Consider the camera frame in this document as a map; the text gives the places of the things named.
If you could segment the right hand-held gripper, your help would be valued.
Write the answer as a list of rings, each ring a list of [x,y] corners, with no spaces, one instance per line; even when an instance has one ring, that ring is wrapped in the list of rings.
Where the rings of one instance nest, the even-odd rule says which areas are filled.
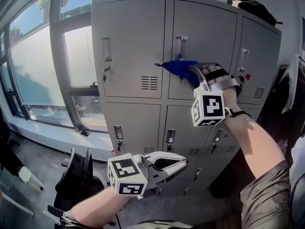
[[[200,62],[188,66],[188,72],[191,75],[188,81],[192,86],[197,86],[193,90],[195,102],[191,107],[195,127],[215,126],[225,119],[223,90],[235,87],[237,95],[241,92],[241,86],[231,75],[228,80],[209,85],[208,80],[199,68],[209,66],[220,65],[215,62]]]

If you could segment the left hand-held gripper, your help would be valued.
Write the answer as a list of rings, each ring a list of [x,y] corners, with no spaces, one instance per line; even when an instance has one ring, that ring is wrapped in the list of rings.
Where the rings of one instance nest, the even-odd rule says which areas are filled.
[[[156,151],[146,155],[130,153],[108,159],[108,178],[116,195],[143,196],[158,183],[169,182],[188,166],[178,154]]]

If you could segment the person's right hand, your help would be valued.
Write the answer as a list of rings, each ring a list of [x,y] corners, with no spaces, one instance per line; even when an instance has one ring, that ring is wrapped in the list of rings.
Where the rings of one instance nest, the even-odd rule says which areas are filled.
[[[200,68],[201,73],[210,85],[230,79],[230,75],[219,65],[209,65]]]

